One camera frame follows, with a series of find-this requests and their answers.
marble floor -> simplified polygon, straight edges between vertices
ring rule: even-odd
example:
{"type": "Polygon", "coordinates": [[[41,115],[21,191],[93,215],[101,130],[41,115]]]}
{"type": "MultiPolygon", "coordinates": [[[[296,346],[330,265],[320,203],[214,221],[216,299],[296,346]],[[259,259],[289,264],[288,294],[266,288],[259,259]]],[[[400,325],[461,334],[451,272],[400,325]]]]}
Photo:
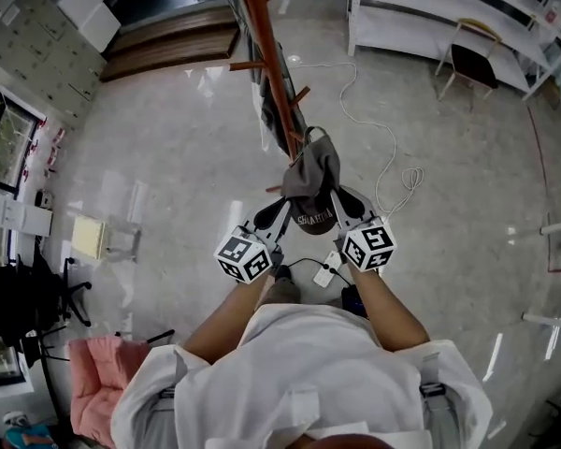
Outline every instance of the marble floor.
{"type": "MultiPolygon", "coordinates": [[[[561,250],[538,234],[547,218],[561,221],[561,108],[540,96],[526,104],[509,88],[482,101],[458,83],[439,102],[447,72],[435,79],[435,62],[364,49],[346,56],[344,0],[290,0],[280,13],[281,1],[273,0],[271,13],[291,65],[355,62],[347,110],[395,133],[382,204],[405,195],[403,169],[424,169],[422,186],[391,217],[398,250],[385,280],[433,338],[456,342],[483,381],[495,411],[483,447],[528,447],[525,434],[544,413],[544,400],[561,392],[561,332],[547,351],[553,331],[520,319],[523,311],[561,317],[561,273],[548,271],[561,268],[561,250]]],[[[234,59],[241,58],[239,49],[234,59]]],[[[245,212],[269,200],[264,189],[281,182],[287,162],[273,145],[263,150],[249,77],[226,65],[179,66],[105,84],[85,127],[64,141],[50,180],[55,219],[46,252],[54,267],[71,254],[77,214],[137,223],[141,240],[136,263],[79,259],[73,276],[93,282],[82,295],[93,326],[73,323],[56,344],[117,330],[138,340],[169,328],[184,340],[232,288],[212,257],[215,246],[245,212]]],[[[392,140],[342,113],[338,93],[352,69],[291,73],[297,90],[312,89],[301,108],[332,137],[341,182],[373,199],[392,140]]],[[[285,261],[324,259],[332,239],[293,225],[282,241],[285,261]]],[[[315,287],[315,264],[294,268],[306,301],[339,294],[337,278],[325,290],[315,287]]],[[[65,399],[67,369],[55,362],[52,370],[65,399]]]]}

wooden coat rack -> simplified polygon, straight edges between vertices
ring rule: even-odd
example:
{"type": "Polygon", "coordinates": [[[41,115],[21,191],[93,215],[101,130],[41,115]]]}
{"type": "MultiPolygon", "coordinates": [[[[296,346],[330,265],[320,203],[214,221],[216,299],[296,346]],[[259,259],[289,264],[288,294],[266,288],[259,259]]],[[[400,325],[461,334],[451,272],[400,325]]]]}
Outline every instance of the wooden coat rack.
{"type": "Polygon", "coordinates": [[[274,33],[272,32],[272,25],[270,24],[268,1],[269,0],[245,0],[255,32],[252,38],[262,54],[262,60],[258,62],[231,64],[230,70],[236,71],[258,68],[266,72],[268,80],[270,81],[270,89],[272,91],[274,103],[279,110],[280,123],[282,124],[282,130],[287,141],[289,157],[291,158],[291,162],[293,162],[297,157],[296,143],[303,141],[303,137],[295,132],[291,111],[301,99],[309,93],[309,87],[306,86],[295,95],[292,101],[288,101],[287,93],[284,89],[279,55],[276,50],[276,41],[274,39],[274,33]]]}

staircase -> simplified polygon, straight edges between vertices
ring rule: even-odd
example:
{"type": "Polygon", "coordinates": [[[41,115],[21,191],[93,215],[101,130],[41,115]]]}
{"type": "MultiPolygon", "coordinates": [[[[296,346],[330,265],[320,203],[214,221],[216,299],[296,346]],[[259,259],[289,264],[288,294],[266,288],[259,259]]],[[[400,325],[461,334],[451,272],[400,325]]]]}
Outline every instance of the staircase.
{"type": "Polygon", "coordinates": [[[230,7],[179,15],[118,36],[105,55],[100,79],[111,81],[144,71],[229,58],[239,28],[230,7]]]}

foot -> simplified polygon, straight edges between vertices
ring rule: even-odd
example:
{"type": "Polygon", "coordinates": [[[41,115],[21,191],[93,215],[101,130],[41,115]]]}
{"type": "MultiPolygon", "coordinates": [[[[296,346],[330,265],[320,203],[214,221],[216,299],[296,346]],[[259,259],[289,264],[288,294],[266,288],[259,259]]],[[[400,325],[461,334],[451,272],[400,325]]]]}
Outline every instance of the foot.
{"type": "Polygon", "coordinates": [[[274,281],[278,281],[282,278],[287,278],[288,280],[291,280],[292,278],[291,270],[287,265],[280,265],[274,275],[274,281]]]}

power strip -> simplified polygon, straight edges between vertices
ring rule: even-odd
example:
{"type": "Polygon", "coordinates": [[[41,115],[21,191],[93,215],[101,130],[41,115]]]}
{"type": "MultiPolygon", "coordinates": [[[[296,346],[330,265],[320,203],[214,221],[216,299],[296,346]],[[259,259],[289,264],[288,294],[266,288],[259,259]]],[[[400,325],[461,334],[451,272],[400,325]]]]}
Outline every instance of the power strip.
{"type": "Polygon", "coordinates": [[[332,281],[333,276],[335,276],[330,272],[330,268],[338,269],[340,265],[340,254],[336,251],[331,251],[324,260],[324,266],[322,266],[316,273],[316,276],[314,276],[314,282],[322,288],[325,288],[332,281]]]}

